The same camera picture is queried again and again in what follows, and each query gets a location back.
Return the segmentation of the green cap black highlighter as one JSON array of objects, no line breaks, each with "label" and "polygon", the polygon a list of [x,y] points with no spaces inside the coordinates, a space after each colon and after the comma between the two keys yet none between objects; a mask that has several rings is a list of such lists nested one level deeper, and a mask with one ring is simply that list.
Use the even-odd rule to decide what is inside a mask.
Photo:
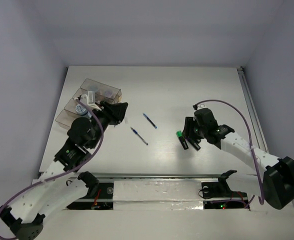
[{"label": "green cap black highlighter", "polygon": [[182,145],[183,149],[187,150],[189,147],[188,147],[188,144],[183,136],[183,133],[179,130],[176,132],[176,136],[177,136],[180,144]]}]

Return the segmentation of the purple cap black highlighter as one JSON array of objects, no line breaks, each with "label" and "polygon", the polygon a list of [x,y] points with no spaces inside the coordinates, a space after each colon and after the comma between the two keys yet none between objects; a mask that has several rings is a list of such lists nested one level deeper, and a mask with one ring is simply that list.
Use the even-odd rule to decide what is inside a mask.
[{"label": "purple cap black highlighter", "polygon": [[189,139],[188,142],[196,151],[199,151],[201,149],[197,141],[194,141],[193,139]]}]

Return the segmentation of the clear jar blue pins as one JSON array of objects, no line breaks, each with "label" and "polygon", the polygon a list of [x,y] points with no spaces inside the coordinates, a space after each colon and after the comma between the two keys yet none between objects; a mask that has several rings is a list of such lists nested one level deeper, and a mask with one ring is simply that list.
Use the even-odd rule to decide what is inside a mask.
[{"label": "clear jar blue pins", "polygon": [[96,86],[96,85],[91,85],[89,88],[88,88],[89,91],[93,91],[93,92],[97,92],[99,90],[99,87]]}]

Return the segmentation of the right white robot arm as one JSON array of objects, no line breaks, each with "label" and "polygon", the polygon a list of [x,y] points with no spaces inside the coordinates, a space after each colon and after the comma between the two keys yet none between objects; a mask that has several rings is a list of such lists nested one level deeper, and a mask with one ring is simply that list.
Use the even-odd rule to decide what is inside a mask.
[{"label": "right white robot arm", "polygon": [[228,125],[219,125],[208,108],[201,108],[184,120],[182,137],[199,147],[206,140],[249,166],[255,174],[241,174],[228,170],[217,178],[215,186],[204,192],[209,199],[214,193],[229,197],[233,192],[244,192],[259,197],[277,210],[294,200],[294,160],[288,156],[277,157],[255,147]]}]

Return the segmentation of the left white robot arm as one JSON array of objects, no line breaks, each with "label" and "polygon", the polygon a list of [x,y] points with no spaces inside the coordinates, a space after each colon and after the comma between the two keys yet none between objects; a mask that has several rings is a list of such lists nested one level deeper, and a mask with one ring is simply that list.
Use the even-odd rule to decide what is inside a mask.
[{"label": "left white robot arm", "polygon": [[0,207],[0,220],[10,229],[15,240],[34,240],[43,230],[44,221],[81,197],[95,197],[99,180],[90,172],[79,173],[70,185],[66,181],[98,152],[108,126],[120,124],[128,103],[100,102],[100,110],[80,104],[90,114],[76,118],[67,131],[68,138],[55,154],[48,169],[38,181],[22,189]]}]

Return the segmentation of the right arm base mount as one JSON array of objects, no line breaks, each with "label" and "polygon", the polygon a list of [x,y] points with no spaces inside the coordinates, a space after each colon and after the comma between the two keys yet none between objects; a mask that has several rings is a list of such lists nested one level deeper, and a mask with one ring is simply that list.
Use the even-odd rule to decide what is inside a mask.
[{"label": "right arm base mount", "polygon": [[217,181],[202,182],[198,196],[203,199],[205,210],[249,209],[248,195],[241,191],[232,191],[226,180],[236,173],[229,170],[220,175]]}]

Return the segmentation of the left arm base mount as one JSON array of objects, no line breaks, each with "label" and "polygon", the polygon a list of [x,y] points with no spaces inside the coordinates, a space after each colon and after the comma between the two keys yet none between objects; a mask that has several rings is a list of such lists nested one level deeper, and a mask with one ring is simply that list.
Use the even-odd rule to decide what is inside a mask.
[{"label": "left arm base mount", "polygon": [[112,210],[114,180],[113,178],[97,178],[88,171],[82,172],[78,177],[69,178],[65,184],[69,186],[74,179],[85,180],[87,193],[66,208],[68,210]]}]

